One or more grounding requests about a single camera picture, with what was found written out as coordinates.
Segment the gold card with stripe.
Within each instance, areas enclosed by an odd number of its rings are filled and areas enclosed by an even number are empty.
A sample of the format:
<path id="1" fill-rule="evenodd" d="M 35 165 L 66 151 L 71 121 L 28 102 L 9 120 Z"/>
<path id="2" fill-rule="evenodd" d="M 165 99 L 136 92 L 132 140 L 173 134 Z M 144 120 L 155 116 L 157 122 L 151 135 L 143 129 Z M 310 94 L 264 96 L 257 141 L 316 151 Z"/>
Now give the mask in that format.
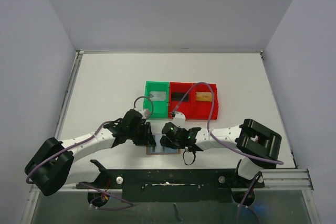
<path id="1" fill-rule="evenodd" d="M 212 102 L 213 96 L 211 92 L 199 92 L 195 93 L 195 100 L 197 102 Z"/>

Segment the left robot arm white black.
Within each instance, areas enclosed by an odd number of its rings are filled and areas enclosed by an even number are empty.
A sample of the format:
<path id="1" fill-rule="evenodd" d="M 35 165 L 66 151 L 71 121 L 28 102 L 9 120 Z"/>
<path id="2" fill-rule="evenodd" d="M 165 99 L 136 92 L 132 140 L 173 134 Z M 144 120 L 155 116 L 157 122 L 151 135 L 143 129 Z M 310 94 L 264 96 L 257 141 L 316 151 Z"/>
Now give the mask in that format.
<path id="1" fill-rule="evenodd" d="M 125 116 L 103 122 L 94 132 L 67 140 L 48 138 L 26 165 L 26 183 L 36 185 L 45 196 L 63 185 L 89 182 L 96 188 L 105 185 L 107 175 L 100 167 L 91 172 L 72 168 L 80 159 L 131 140 L 136 146 L 154 146 L 148 109 L 130 109 Z"/>

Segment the black card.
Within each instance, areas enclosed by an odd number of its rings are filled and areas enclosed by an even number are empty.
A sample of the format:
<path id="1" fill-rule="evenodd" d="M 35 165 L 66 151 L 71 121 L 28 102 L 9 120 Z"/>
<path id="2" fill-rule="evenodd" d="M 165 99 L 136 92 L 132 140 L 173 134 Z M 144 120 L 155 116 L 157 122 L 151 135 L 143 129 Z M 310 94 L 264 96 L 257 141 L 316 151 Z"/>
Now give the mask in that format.
<path id="1" fill-rule="evenodd" d="M 184 92 L 172 92 L 171 101 L 188 102 L 189 101 L 189 95 L 184 93 Z"/>

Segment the silver grey card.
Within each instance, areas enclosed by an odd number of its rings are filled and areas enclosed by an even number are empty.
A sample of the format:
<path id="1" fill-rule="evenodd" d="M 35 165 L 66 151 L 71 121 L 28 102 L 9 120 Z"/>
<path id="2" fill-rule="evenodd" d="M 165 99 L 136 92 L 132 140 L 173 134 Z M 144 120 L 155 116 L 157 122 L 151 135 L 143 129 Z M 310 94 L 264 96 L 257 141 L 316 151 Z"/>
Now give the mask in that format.
<path id="1" fill-rule="evenodd" d="M 165 91 L 150 91 L 149 98 L 152 101 L 165 101 L 166 92 Z"/>

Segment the brown leather card holder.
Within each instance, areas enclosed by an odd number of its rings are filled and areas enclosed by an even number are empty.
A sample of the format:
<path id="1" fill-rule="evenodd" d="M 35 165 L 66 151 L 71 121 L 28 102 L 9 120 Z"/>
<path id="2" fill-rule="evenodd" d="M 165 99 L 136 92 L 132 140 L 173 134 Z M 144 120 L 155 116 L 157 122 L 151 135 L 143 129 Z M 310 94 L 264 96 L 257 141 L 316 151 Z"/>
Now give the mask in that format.
<path id="1" fill-rule="evenodd" d="M 153 137 L 155 140 L 155 146 L 147 146 L 146 155 L 178 155 L 181 153 L 179 149 L 162 146 L 160 144 L 162 134 L 154 134 Z"/>

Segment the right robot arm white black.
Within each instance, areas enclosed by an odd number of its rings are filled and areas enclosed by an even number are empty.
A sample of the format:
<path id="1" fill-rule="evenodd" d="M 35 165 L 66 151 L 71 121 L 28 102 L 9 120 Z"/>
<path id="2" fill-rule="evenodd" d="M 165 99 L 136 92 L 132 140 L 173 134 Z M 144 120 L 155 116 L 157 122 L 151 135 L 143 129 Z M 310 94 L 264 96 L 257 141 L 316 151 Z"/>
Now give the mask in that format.
<path id="1" fill-rule="evenodd" d="M 193 127 L 185 129 L 172 122 L 162 129 L 160 144 L 171 149 L 196 153 L 214 148 L 227 148 L 244 158 L 234 173 L 234 182 L 241 187 L 251 183 L 262 169 L 275 169 L 284 163 L 278 159 L 282 137 L 252 119 L 243 124 L 221 129 Z"/>

